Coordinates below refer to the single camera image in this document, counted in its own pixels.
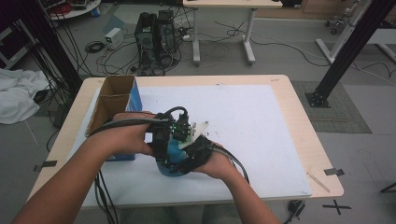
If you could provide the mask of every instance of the hand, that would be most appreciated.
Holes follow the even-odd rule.
[[[129,118],[152,119],[155,115],[149,112],[120,113],[113,117],[113,120]],[[152,155],[152,149],[145,142],[145,133],[149,124],[139,124],[112,128],[101,131],[89,137],[87,140],[94,141],[101,147],[110,148],[111,154],[142,153]]]
[[[237,172],[235,167],[231,164],[230,159],[217,151],[212,152],[207,163],[194,170],[194,172],[204,173],[221,180],[226,179],[230,175],[234,175],[235,171]]]

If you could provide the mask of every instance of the black pole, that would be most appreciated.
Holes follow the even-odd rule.
[[[76,97],[82,80],[59,42],[58,36],[50,27],[44,9],[37,0],[13,0],[11,2],[18,17],[32,36],[38,40],[62,75],[72,94],[71,97]]]
[[[327,98],[330,96],[332,89],[334,89],[395,4],[396,0],[372,1],[315,91],[305,94],[311,107],[327,106]]]

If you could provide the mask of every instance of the table leg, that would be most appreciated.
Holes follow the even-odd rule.
[[[334,46],[332,47],[332,50],[329,50],[326,47],[323,40],[316,39],[318,46],[323,51],[323,54],[326,56],[327,60],[329,60],[330,63],[334,62],[338,52],[347,42],[352,32],[355,30],[355,25],[358,23],[358,20],[361,18],[367,7],[370,6],[370,3],[371,1],[364,0],[363,5],[357,9],[357,12],[354,13],[352,18],[346,23],[346,28],[344,29],[343,33],[341,33],[341,35],[338,37],[337,42],[335,42]]]
[[[193,24],[194,25],[194,39],[192,40],[192,60],[194,61],[196,66],[199,66],[201,57],[200,57],[200,52],[199,52],[197,11],[198,11],[198,8],[195,8],[192,13],[192,16],[194,19],[194,24]]]
[[[250,10],[249,15],[248,15],[247,34],[245,36],[243,36],[243,38],[244,38],[243,43],[245,46],[245,50],[247,52],[248,62],[250,64],[253,64],[256,62],[256,59],[254,58],[253,50],[251,49],[250,42],[249,42],[250,35],[251,35],[251,29],[253,27],[253,22],[254,22],[254,14],[256,13],[256,10],[257,10],[257,8],[252,8]]]

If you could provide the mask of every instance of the white cloth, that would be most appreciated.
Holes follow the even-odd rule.
[[[49,85],[43,72],[0,69],[0,123],[31,117],[39,108],[33,98]]]

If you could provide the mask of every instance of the power supply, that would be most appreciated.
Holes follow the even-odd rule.
[[[107,45],[110,49],[116,49],[123,42],[123,34],[120,28],[114,28],[107,35],[105,35]]]

